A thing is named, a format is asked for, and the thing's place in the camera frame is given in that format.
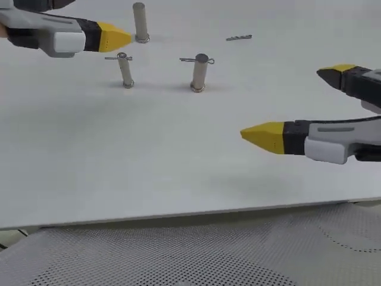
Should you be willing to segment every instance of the metal rod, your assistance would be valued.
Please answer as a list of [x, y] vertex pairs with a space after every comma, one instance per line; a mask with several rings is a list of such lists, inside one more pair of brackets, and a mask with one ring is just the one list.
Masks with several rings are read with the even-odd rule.
[[145, 5], [141, 2], [137, 2], [132, 5], [132, 9], [136, 29], [135, 40], [138, 43], [147, 43], [149, 41], [149, 34], [145, 17]]
[[205, 54], [198, 54], [195, 58], [195, 67], [193, 68], [193, 80], [190, 88], [194, 92], [202, 92], [205, 89], [205, 77], [207, 76], [209, 57]]
[[131, 76], [129, 61], [132, 61], [132, 57], [128, 57], [126, 53], [120, 52], [116, 57], [105, 57], [105, 60], [118, 60], [121, 76], [123, 79], [123, 86], [125, 88], [132, 88], [134, 81]]
[[243, 39], [251, 39], [251, 38], [252, 38], [252, 35], [245, 35], [245, 36], [230, 37], [230, 38], [227, 38], [226, 40], [227, 41], [235, 41], [235, 40], [243, 40]]

